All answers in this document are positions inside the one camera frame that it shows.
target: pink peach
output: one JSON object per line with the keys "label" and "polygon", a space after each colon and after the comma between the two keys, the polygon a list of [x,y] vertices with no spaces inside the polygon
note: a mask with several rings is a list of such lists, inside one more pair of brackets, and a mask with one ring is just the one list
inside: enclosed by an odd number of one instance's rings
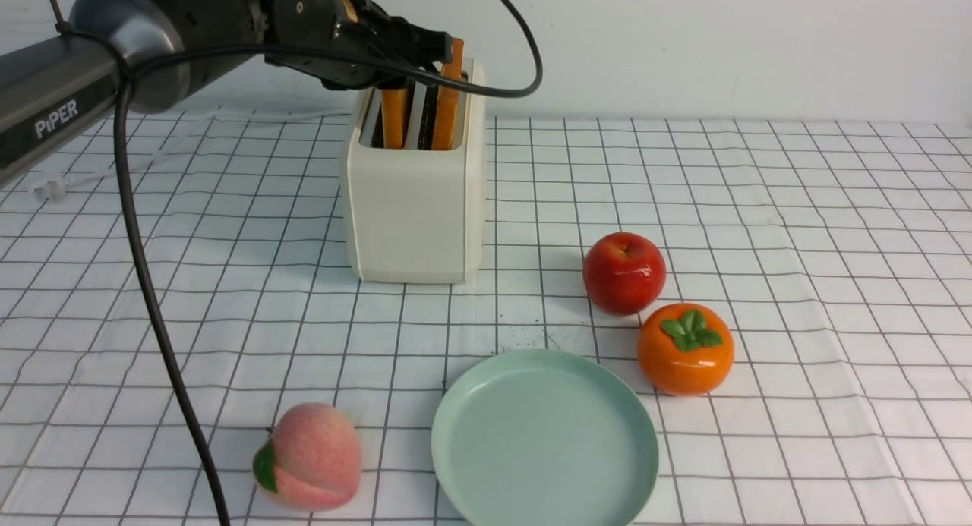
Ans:
{"label": "pink peach", "polygon": [[361,440],[351,422],[330,405],[303,402],[285,412],[253,473],[278,505],[327,511],[351,501],[361,482]]}

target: grid tablecloth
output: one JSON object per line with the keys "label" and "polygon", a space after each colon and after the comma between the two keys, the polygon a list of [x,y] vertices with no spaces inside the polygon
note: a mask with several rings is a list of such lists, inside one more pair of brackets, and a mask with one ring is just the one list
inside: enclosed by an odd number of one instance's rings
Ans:
{"label": "grid tablecloth", "polygon": [[[132,163],[197,115],[133,118]],[[618,373],[659,432],[639,524],[972,524],[972,129],[859,122],[491,118],[475,283],[360,283],[340,194],[346,118],[222,121],[133,175],[185,382],[237,524],[456,525],[431,418],[466,368],[557,347]],[[0,203],[0,525],[215,524],[131,269],[114,179],[43,205],[40,172],[110,170],[98,124]],[[735,329],[712,395],[656,395],[638,316],[592,308],[584,248],[662,247],[652,306]],[[336,404],[364,477],[286,512],[249,461],[282,411]]]}

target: orange persimmon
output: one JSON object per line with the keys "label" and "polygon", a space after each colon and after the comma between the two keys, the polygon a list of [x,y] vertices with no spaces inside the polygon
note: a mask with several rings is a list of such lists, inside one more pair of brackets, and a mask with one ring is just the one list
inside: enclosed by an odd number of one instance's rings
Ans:
{"label": "orange persimmon", "polygon": [[638,363],[669,395],[701,395],[725,380],[735,360],[732,332],[700,304],[668,304],[642,325]]}

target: light green plate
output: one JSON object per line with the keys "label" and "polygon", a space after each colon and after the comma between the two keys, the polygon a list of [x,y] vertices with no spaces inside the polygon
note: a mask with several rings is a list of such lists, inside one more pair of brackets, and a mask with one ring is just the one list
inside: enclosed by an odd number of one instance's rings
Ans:
{"label": "light green plate", "polygon": [[625,526],[649,500],[658,439],[635,392],[553,350],[490,357],[442,398],[435,474],[473,526]]}

